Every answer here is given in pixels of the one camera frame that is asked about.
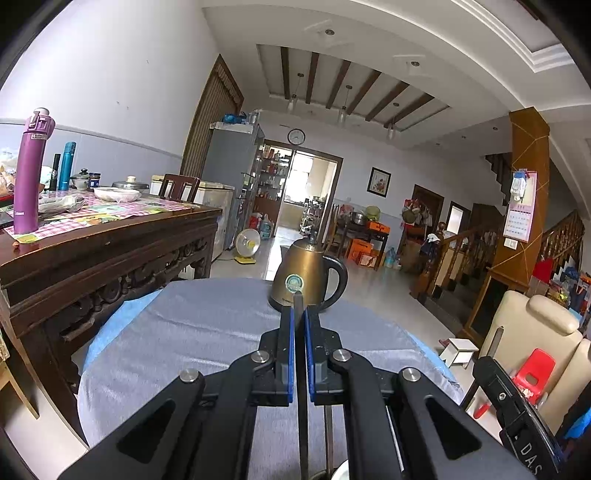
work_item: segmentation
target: wooden ceiling beam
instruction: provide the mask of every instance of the wooden ceiling beam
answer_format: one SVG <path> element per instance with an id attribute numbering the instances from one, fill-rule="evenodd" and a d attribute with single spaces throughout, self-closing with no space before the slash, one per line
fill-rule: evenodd
<path id="1" fill-rule="evenodd" d="M 371 122 L 371 120 L 373 120 L 378 113 L 384 110 L 390 102 L 393 102 L 398 95 L 400 95 L 403 91 L 407 89 L 407 87 L 408 83 L 400 80 L 400 82 L 398 82 L 396 86 L 392 90 L 390 90 L 388 94 L 384 98 L 382 98 L 375 107 L 371 109 L 370 113 L 368 113 L 368 115 L 365 117 L 365 121 Z"/>
<path id="2" fill-rule="evenodd" d="M 308 88 L 306 89 L 306 103 L 308 104 L 312 101 L 312 89 L 314 88 L 314 79 L 316 78 L 316 67 L 318 67 L 319 57 L 319 53 L 316 53 L 315 51 L 312 52 L 312 57 L 310 58 L 310 71 L 308 72 Z"/>
<path id="3" fill-rule="evenodd" d="M 363 85 L 361 86 L 359 91 L 357 92 L 357 95 L 355 95 L 355 98 L 353 99 L 351 104 L 347 107 L 347 115 L 350 115 L 353 113 L 353 111 L 355 110 L 355 107 L 357 107 L 359 102 L 362 100 L 362 98 L 365 96 L 365 94 L 369 91 L 369 89 L 372 87 L 372 85 L 375 83 L 375 81 L 378 79 L 378 77 L 381 75 L 381 73 L 382 72 L 380 72 L 379 70 L 372 70 L 371 71 L 371 73 L 368 75 L 367 79 L 365 80 L 365 82 L 363 83 Z"/>
<path id="4" fill-rule="evenodd" d="M 339 72 L 335 78 L 335 82 L 333 84 L 332 90 L 330 91 L 329 101 L 326 102 L 326 108 L 330 110 L 332 108 L 333 103 L 335 102 L 336 94 L 339 93 L 340 86 L 345 79 L 345 75 L 347 75 L 347 71 L 349 70 L 349 66 L 351 62 L 349 60 L 343 60 L 340 64 Z"/>
<path id="5" fill-rule="evenodd" d="M 396 124 L 397 122 L 402 120 L 404 117 L 410 115 L 415 110 L 421 108 L 423 105 L 425 105 L 426 103 L 429 103 L 433 99 L 434 99 L 433 95 L 429 95 L 428 93 L 423 93 L 419 98 L 417 98 L 411 104 L 407 105 L 402 110 L 400 110 L 396 115 L 394 115 L 392 118 L 388 119 L 384 123 L 384 128 L 388 128 L 390 126 L 390 123 Z"/>
<path id="6" fill-rule="evenodd" d="M 291 98 L 290 91 L 290 49 L 281 47 L 281 70 L 283 72 L 283 94 L 285 99 Z"/>

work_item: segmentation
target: door frame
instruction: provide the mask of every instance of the door frame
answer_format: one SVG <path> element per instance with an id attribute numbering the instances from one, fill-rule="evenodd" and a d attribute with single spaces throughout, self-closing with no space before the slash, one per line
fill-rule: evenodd
<path id="1" fill-rule="evenodd" d="M 297 147 L 297 146 L 292 145 L 290 143 L 278 142 L 276 140 L 265 139 L 265 143 L 267 145 L 271 145 L 272 147 L 291 149 L 293 151 L 292 160 L 291 160 L 292 166 L 293 166 L 293 156 L 298 152 L 308 153 L 310 155 L 314 155 L 316 157 L 319 157 L 322 160 L 331 161 L 333 163 L 336 163 L 335 176 L 333 177 L 333 183 L 330 185 L 329 195 L 326 199 L 326 203 L 324 204 L 324 212 L 322 212 L 322 220 L 320 221 L 320 228 L 318 230 L 318 239 L 320 241 L 321 239 L 324 238 L 324 230 L 326 229 L 326 224 L 328 223 L 328 219 L 329 219 L 328 216 L 326 215 L 326 212 L 329 212 L 331 210 L 333 201 L 335 199 L 336 184 L 339 181 L 340 169 L 342 168 L 342 165 L 343 165 L 343 158 L 337 157 L 336 155 L 331 155 L 330 153 L 321 152 L 320 150 L 314 150 L 313 148 Z M 283 207 L 283 200 L 284 199 L 285 199 L 285 192 L 284 192 L 283 196 L 281 197 L 281 205 L 279 206 L 280 212 L 281 212 L 281 207 Z"/>
<path id="2" fill-rule="evenodd" d="M 466 207 L 463 207 L 462 205 L 460 205 L 459 203 L 454 202 L 453 200 L 451 200 L 449 202 L 449 211 L 447 213 L 447 218 L 445 220 L 445 225 L 447 228 L 447 224 L 449 223 L 449 217 L 452 216 L 452 207 L 457 208 L 458 210 L 462 210 L 464 213 L 462 215 L 462 221 L 460 222 L 460 231 L 458 233 L 463 232 L 463 230 L 461 230 L 462 227 L 462 222 L 464 221 L 464 215 L 467 214 L 468 215 L 468 222 L 466 223 L 466 226 L 468 226 L 468 224 L 470 223 L 470 215 L 472 214 L 472 211 L 467 209 Z"/>
<path id="3" fill-rule="evenodd" d="M 441 218 L 441 211 L 443 210 L 443 202 L 445 201 L 445 197 L 439 195 L 438 193 L 432 192 L 429 189 L 426 189 L 425 187 L 421 187 L 420 185 L 415 184 L 414 188 L 413 188 L 413 196 L 411 197 L 413 200 L 415 200 L 415 196 L 417 195 L 417 193 L 419 192 L 423 192 L 426 193 L 427 195 L 432 195 L 434 197 L 439 197 L 439 208 L 437 209 L 437 213 L 433 214 L 433 231 L 437 230 L 437 224 L 439 223 L 439 219 Z"/>

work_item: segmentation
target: red chair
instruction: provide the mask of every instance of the red chair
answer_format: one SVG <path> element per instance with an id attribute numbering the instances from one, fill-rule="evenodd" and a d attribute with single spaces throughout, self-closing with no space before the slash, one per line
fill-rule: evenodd
<path id="1" fill-rule="evenodd" d="M 513 383 L 523 396 L 534 406 L 541 406 L 545 401 L 545 395 L 542 399 L 544 387 L 552 374 L 556 361 L 543 350 L 536 348 L 530 357 L 525 361 L 523 367 L 519 369 L 516 375 L 512 374 Z M 485 403 L 474 413 L 474 418 L 479 419 L 491 407 L 490 403 Z"/>

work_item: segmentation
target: ceiling light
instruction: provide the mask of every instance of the ceiling light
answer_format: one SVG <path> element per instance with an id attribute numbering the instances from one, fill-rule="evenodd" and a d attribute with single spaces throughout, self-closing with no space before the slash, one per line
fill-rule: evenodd
<path id="1" fill-rule="evenodd" d="M 345 104 L 339 109 L 339 116 L 336 119 L 336 124 L 339 127 L 345 126 L 345 119 L 347 118 L 347 100 L 349 99 L 349 92 L 351 91 L 351 88 L 353 88 L 353 87 L 351 85 L 345 85 L 345 88 L 347 89 L 347 96 L 345 97 Z"/>
<path id="2" fill-rule="evenodd" d="M 394 126 L 394 122 L 390 122 L 390 126 L 388 127 L 388 134 L 386 135 L 386 138 L 388 140 L 394 140 L 394 139 L 398 138 L 399 136 L 400 136 L 400 130 L 398 130 Z"/>
<path id="3" fill-rule="evenodd" d="M 304 76 L 304 74 L 303 73 L 298 73 L 297 76 L 298 76 L 298 79 L 297 79 L 297 87 L 295 87 L 295 93 L 293 93 L 291 95 L 291 99 L 290 99 L 289 103 L 287 104 L 287 113 L 293 113 L 294 110 L 296 109 L 297 91 L 300 88 L 300 80 L 302 79 L 302 77 Z"/>

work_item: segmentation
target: wooden pillar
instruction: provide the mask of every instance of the wooden pillar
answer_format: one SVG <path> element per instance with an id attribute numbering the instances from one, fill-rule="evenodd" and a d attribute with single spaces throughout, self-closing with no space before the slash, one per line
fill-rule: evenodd
<path id="1" fill-rule="evenodd" d="M 533 107 L 511 112 L 509 118 L 513 130 L 511 170 L 527 168 L 535 170 L 538 174 L 534 219 L 531 225 L 530 241 L 519 242 L 517 250 L 506 247 L 504 245 L 505 238 L 499 236 L 491 270 L 493 273 L 527 288 L 540 252 L 548 207 L 548 186 L 550 183 L 548 136 L 550 127 Z"/>
<path id="2" fill-rule="evenodd" d="M 548 206 L 550 127 L 533 107 L 511 112 L 509 118 L 513 134 L 512 171 L 527 168 L 537 172 L 534 217 L 530 240 L 518 242 L 516 250 L 506 247 L 505 238 L 502 234 L 499 235 L 492 267 L 463 329 L 465 336 L 479 344 L 482 344 L 488 327 L 492 324 L 492 316 L 501 301 L 502 293 L 505 290 L 527 291 L 540 252 Z"/>

